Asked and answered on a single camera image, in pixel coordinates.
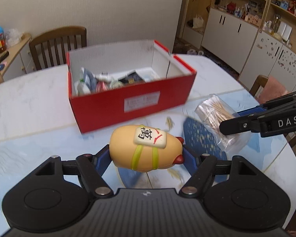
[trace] jar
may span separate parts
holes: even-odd
[[[0,34],[0,53],[4,52],[7,49],[6,42],[4,40],[3,33]]]

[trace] orange toy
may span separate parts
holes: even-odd
[[[115,166],[149,172],[183,164],[182,141],[160,129],[144,125],[122,126],[110,139],[110,156]]]

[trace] cardboard box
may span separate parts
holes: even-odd
[[[154,40],[109,43],[67,53],[69,101],[81,133],[184,104],[196,71]],[[119,89],[76,96],[81,67],[94,74],[153,72],[159,79]]]

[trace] yellow strap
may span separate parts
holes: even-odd
[[[158,148],[152,147],[152,168],[158,169],[158,165],[159,165]]]
[[[133,158],[132,158],[132,164],[131,164],[131,169],[136,170],[138,167],[138,162],[141,157],[141,152],[143,150],[144,146],[143,145],[137,145]]]

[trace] chinese character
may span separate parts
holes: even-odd
[[[141,134],[138,135],[138,137],[140,139],[143,139],[146,137],[146,138],[149,138],[149,140],[151,140],[152,136],[151,136],[151,133],[152,131],[149,129],[149,130],[146,130],[144,127],[141,128]]]

